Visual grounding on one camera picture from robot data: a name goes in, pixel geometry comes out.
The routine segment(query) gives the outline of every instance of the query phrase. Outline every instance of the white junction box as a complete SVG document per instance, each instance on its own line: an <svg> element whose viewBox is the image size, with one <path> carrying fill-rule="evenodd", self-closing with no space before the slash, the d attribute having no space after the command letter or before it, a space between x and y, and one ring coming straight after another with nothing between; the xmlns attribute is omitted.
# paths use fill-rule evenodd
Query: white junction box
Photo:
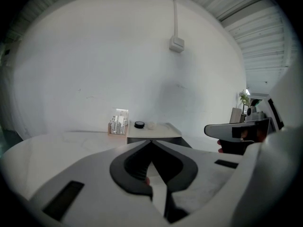
<svg viewBox="0 0 303 227"><path fill-rule="evenodd" d="M181 53L184 51L184 40L180 39L177 36L172 36L169 40L169 48L172 51L176 51L178 53Z"/></svg>

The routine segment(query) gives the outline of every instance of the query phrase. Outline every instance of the table surface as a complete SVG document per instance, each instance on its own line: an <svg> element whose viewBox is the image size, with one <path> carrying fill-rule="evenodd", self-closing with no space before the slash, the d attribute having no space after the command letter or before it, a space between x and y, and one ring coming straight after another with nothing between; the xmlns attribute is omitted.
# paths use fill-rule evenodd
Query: table surface
<svg viewBox="0 0 303 227"><path fill-rule="evenodd" d="M183 138L195 149L217 152L219 148L207 138ZM40 135L10 148L0 158L0 167L11 190L29 200L44 183L76 161L122 145L125 137L103 132Z"/></svg>

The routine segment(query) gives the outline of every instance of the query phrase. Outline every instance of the green plant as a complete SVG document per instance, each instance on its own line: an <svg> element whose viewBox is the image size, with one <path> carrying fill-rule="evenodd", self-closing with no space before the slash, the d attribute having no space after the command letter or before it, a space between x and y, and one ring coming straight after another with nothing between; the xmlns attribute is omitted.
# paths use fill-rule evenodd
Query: green plant
<svg viewBox="0 0 303 227"><path fill-rule="evenodd" d="M248 97L248 95L246 94L246 92L244 90L239 93L239 98L244 105L250 104L250 98Z"/></svg>

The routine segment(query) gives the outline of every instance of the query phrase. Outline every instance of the floor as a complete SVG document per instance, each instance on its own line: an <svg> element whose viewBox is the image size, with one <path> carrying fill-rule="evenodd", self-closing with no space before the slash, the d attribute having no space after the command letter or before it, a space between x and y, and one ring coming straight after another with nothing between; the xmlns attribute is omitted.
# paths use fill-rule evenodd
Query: floor
<svg viewBox="0 0 303 227"><path fill-rule="evenodd" d="M0 157L6 152L9 148L17 145L23 140L20 136L14 131L7 131L0 128Z"/></svg>

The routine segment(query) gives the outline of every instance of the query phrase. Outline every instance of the ceiling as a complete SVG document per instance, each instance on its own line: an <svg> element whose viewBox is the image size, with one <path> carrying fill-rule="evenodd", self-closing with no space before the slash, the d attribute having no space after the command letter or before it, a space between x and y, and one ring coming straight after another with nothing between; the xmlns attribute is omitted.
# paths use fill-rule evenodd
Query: ceiling
<svg viewBox="0 0 303 227"><path fill-rule="evenodd" d="M22 39L29 25L58 0L30 0L7 33L6 43ZM247 88L264 98L286 72L300 43L273 0L193 0L234 37L240 46Z"/></svg>

